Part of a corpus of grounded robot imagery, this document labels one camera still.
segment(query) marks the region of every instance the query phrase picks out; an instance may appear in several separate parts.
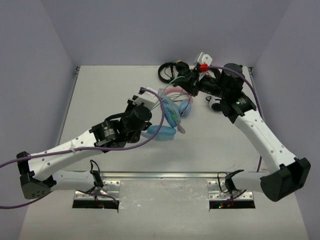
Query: white wall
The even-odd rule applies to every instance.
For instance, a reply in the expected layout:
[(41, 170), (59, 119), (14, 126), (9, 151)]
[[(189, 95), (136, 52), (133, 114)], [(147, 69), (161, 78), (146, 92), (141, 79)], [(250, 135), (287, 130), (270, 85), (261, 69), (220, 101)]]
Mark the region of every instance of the white wall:
[[(0, 1), (0, 163), (54, 146), (74, 67), (39, 0)], [(26, 202), (17, 165), (0, 172), (0, 205)], [(18, 239), (26, 210), (0, 210), (2, 240)]]
[(193, 63), (252, 66), (291, 0), (42, 0), (77, 65)]
[(296, 192), (311, 240), (320, 239), (320, 1), (294, 0), (254, 67), (266, 122), (298, 157), (311, 162)]

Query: black end cap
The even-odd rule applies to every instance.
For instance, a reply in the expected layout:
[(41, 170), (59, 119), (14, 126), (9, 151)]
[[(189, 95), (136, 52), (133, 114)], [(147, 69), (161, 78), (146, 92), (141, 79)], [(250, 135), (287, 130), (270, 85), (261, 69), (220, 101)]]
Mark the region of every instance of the black end cap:
[(20, 176), (21, 189), (25, 199), (37, 199), (50, 193), (50, 187), (39, 180), (33, 179), (31, 174)]
[(311, 164), (304, 157), (296, 159), (288, 166), (282, 166), (280, 170), (260, 178), (263, 193), (273, 202), (292, 194), (302, 188), (306, 182)]
[(214, 103), (211, 105), (211, 108), (215, 112), (221, 112), (220, 103)]

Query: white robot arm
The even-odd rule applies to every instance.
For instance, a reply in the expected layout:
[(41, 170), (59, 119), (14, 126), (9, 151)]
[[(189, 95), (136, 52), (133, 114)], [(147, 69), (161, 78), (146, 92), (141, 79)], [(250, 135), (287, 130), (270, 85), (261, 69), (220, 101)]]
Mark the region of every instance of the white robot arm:
[[(154, 93), (157, 90), (146, 88)], [(26, 199), (37, 199), (54, 190), (79, 190), (83, 192), (101, 189), (104, 184), (99, 171), (65, 171), (63, 168), (82, 159), (103, 154), (99, 147), (123, 148), (126, 143), (136, 143), (141, 131), (151, 123), (150, 109), (158, 101), (150, 92), (141, 92), (128, 100), (124, 113), (107, 117), (80, 136), (44, 152), (28, 154), (21, 152), (17, 158), (32, 156), (28, 161), (18, 163), (21, 188)]]
[[(225, 177), (225, 186), (231, 194), (237, 190), (263, 192), (276, 202), (305, 184), (310, 162), (298, 159), (277, 139), (265, 124), (257, 107), (243, 92), (243, 83), (248, 82), (242, 66), (228, 63), (211, 66), (212, 58), (203, 52), (197, 57), (195, 67), (185, 71), (174, 83), (192, 96), (204, 92), (220, 98), (219, 109), (249, 139), (264, 160), (269, 172), (245, 172), (240, 169)], [(204, 77), (209, 70), (221, 69), (214, 77)]]

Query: white tabletop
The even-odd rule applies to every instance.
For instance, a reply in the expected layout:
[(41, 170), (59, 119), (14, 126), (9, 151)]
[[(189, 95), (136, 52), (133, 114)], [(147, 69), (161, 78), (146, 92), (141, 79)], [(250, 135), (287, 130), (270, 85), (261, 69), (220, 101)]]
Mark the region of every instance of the white tabletop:
[[(61, 143), (107, 116), (124, 111), (140, 87), (163, 87), (157, 66), (82, 66)], [(249, 80), (247, 68), (244, 75)], [(253, 99), (245, 87), (245, 93)], [(130, 151), (94, 157), (103, 171), (207, 172), (254, 171), (258, 153), (221, 114), (212, 112), (205, 94), (194, 99), (182, 120), (186, 134), (171, 142), (150, 142)], [(152, 122), (157, 123), (160, 110)], [(87, 171), (87, 160), (68, 167)], [(112, 209), (72, 209), (74, 191), (55, 191), (27, 211), (21, 240), (307, 240), (305, 225), (291, 194), (271, 202), (254, 193), (256, 209), (209, 211), (207, 183), (189, 180), (124, 180), (119, 213)]]
[[(82, 66), (60, 142), (77, 137), (110, 115), (124, 112), (128, 98), (140, 87), (165, 87), (157, 72), (158, 66)], [(251, 82), (246, 67), (243, 73)], [(243, 91), (254, 100), (246, 85)], [(222, 113), (209, 108), (206, 96), (200, 93), (193, 99), (190, 115), (182, 119), (186, 134), (177, 133), (174, 141), (152, 141), (134, 150), (101, 154), (94, 160), (108, 172), (255, 171), (258, 152)], [(160, 108), (152, 115), (151, 122), (158, 124)], [(67, 170), (87, 171), (89, 167), (89, 159), (85, 159)]]

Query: pink object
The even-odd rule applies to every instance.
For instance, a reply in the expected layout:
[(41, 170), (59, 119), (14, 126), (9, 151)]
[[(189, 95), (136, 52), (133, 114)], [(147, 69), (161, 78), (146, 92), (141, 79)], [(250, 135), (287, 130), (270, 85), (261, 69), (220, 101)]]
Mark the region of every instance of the pink object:
[[(180, 86), (175, 86), (175, 87), (171, 87), (171, 88), (168, 88), (166, 89), (163, 94), (164, 95), (168, 95), (168, 94), (171, 94), (171, 93), (183, 93), (183, 94), (188, 94), (182, 87)], [(190, 97), (189, 99), (189, 103), (192, 103), (192, 97)]]

